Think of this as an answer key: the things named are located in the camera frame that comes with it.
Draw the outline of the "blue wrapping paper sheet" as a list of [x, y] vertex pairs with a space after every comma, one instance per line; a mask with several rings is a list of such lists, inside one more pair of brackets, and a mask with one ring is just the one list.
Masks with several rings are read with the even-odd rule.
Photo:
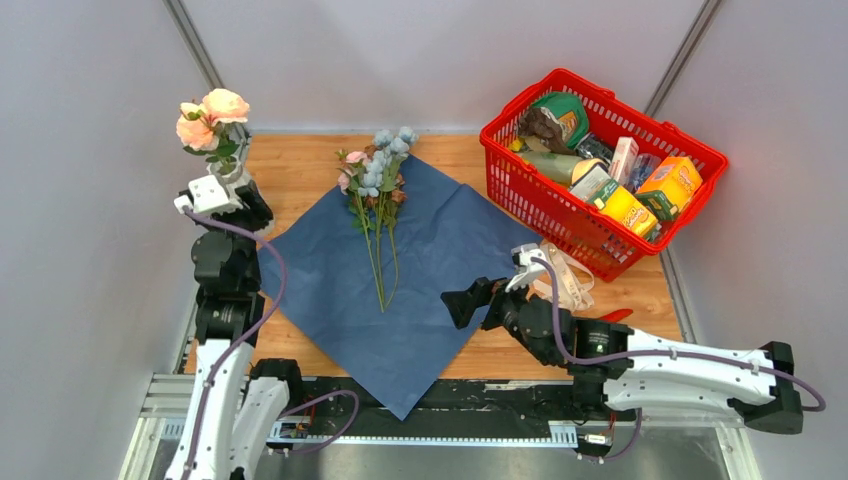
[[539, 236], [416, 157], [400, 171], [407, 198], [379, 254], [332, 189], [260, 251], [259, 265], [280, 312], [404, 419], [473, 334], [454, 325], [441, 294], [511, 276], [512, 250]]

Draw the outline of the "pink rose flower stem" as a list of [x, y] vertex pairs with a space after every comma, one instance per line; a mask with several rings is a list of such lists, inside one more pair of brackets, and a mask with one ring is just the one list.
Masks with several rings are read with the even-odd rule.
[[219, 174], [230, 174], [243, 145], [231, 132], [247, 123], [250, 109], [241, 95], [225, 88], [211, 90], [199, 103], [181, 102], [175, 128], [183, 150], [216, 165]]

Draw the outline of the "cream ribbon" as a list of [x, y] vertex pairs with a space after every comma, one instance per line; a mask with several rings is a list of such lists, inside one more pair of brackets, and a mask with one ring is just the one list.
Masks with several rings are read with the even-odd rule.
[[553, 301], [553, 282], [557, 285], [557, 304], [571, 312], [586, 311], [595, 306], [591, 290], [595, 285], [594, 274], [582, 263], [560, 250], [552, 243], [544, 243], [541, 250], [546, 261], [553, 267], [555, 278], [547, 274], [536, 279], [534, 291], [543, 299]]

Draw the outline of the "blue pink flower stem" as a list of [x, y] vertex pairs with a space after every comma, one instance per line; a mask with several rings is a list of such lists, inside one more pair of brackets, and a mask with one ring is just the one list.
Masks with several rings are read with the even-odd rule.
[[[395, 230], [399, 223], [401, 206], [407, 199], [403, 191], [405, 180], [400, 167], [408, 158], [406, 152], [393, 153], [388, 149], [365, 155], [355, 164], [347, 188], [352, 198], [358, 229], [365, 237], [369, 261], [374, 275], [378, 304], [385, 312], [394, 299], [399, 284], [398, 251]], [[393, 283], [389, 292], [383, 273], [382, 253], [388, 248], [394, 268]]]

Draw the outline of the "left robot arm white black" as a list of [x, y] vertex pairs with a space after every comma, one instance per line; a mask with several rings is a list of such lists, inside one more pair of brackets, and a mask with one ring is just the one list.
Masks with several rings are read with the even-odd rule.
[[306, 399], [294, 360], [253, 363], [265, 299], [259, 230], [273, 218], [253, 181], [193, 180], [174, 201], [205, 228], [192, 245], [198, 284], [196, 371], [183, 433], [168, 479], [251, 479], [277, 417]]

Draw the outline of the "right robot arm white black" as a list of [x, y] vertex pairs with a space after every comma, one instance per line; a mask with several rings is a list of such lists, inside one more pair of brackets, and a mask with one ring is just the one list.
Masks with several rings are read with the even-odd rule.
[[789, 344], [722, 350], [671, 341], [621, 323], [579, 317], [527, 289], [508, 291], [504, 278], [476, 279], [440, 299], [458, 329], [477, 309], [483, 330], [502, 328], [535, 360], [572, 376], [573, 410], [592, 419], [603, 411], [647, 407], [736, 415], [756, 431], [802, 432], [804, 411], [791, 376]]

